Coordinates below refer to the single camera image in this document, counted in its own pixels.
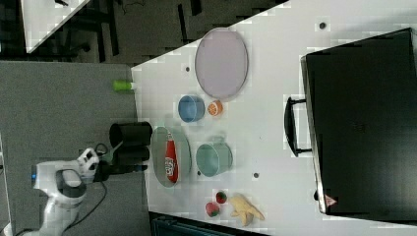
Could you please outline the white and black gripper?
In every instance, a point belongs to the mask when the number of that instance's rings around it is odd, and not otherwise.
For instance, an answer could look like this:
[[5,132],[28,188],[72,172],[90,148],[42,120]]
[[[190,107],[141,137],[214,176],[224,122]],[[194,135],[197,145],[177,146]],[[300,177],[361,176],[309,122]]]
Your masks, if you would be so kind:
[[[89,147],[77,158],[76,170],[86,184],[103,182],[109,178],[110,163],[102,157],[102,152],[96,152]],[[111,174],[143,172],[147,169],[146,165],[114,165],[111,168]]]

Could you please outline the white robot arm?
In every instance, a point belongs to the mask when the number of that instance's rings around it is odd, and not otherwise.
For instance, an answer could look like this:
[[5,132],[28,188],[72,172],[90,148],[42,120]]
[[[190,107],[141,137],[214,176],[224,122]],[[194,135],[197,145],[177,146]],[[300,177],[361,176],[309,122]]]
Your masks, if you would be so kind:
[[109,175],[139,172],[145,165],[116,167],[101,159],[93,148],[85,149],[75,160],[40,162],[33,167],[32,187],[48,198],[41,226],[23,236],[62,236],[76,224],[87,195],[87,184],[103,182]]

